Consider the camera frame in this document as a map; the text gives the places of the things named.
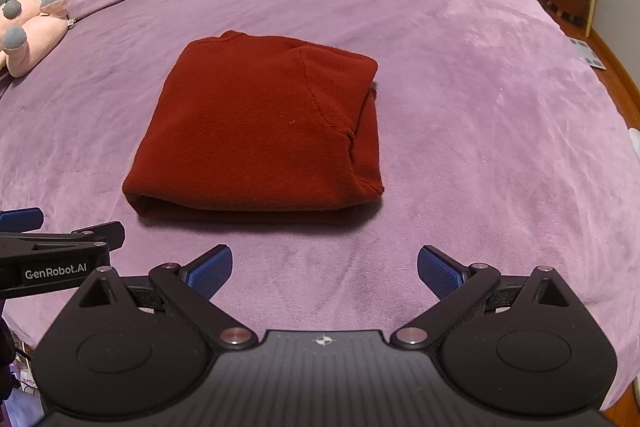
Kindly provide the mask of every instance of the logo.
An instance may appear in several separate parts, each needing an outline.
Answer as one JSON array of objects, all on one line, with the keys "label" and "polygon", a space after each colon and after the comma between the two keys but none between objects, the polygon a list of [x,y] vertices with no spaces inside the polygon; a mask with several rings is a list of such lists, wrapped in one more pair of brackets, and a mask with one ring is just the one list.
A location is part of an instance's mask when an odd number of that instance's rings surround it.
[{"label": "logo", "polygon": [[55,264],[37,263],[22,266],[22,283],[44,284],[65,279],[76,279],[89,275],[86,259],[73,261],[59,261]]},{"label": "logo", "polygon": [[332,339],[329,335],[322,335],[322,336],[314,339],[314,342],[316,344],[318,344],[318,346],[326,347],[329,344],[334,343],[335,339]]}]

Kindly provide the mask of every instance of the pink plush toy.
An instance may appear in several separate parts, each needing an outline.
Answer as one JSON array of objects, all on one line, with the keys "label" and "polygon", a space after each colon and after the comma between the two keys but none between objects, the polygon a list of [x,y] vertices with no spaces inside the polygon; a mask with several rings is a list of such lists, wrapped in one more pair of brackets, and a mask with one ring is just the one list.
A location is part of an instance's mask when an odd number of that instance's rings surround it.
[{"label": "pink plush toy", "polygon": [[9,0],[0,6],[0,67],[11,76],[33,70],[65,36],[66,0]]}]

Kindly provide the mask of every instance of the red sweater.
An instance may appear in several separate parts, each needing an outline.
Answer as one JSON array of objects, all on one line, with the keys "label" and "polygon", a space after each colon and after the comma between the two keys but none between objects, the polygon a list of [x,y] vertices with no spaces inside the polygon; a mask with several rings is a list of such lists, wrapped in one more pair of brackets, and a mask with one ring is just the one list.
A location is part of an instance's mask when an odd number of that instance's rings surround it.
[{"label": "red sweater", "polygon": [[191,42],[124,181],[143,217],[348,223],[380,200],[363,55],[228,31]]}]

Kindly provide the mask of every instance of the bed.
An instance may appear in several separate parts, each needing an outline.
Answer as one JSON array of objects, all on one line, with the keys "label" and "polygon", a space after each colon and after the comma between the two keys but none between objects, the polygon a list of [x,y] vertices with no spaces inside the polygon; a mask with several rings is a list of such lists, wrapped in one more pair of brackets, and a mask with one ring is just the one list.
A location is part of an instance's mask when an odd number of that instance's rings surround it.
[{"label": "bed", "polygon": [[[640,163],[604,86],[535,0],[69,0],[65,39],[0,98],[0,208],[46,230],[118,219],[121,275],[229,245],[214,297],[266,328],[386,335],[436,302],[420,247],[528,275],[556,267],[640,371]],[[383,203],[355,228],[137,217],[121,185],[188,42],[234,29],[377,60]],[[36,344],[71,291],[7,302]]]}]

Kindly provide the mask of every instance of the blue gripper pad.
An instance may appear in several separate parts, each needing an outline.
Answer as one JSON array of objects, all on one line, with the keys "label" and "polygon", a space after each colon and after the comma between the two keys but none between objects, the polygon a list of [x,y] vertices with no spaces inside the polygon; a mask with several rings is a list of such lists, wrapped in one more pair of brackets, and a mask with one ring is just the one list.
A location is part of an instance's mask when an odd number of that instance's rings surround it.
[{"label": "blue gripper pad", "polygon": [[30,232],[44,223],[44,214],[37,207],[0,211],[0,232]]},{"label": "blue gripper pad", "polygon": [[180,270],[180,277],[207,301],[217,293],[231,277],[234,260],[231,249],[218,245]]},{"label": "blue gripper pad", "polygon": [[468,279],[466,266],[433,247],[422,247],[418,254],[418,277],[442,300]]}]

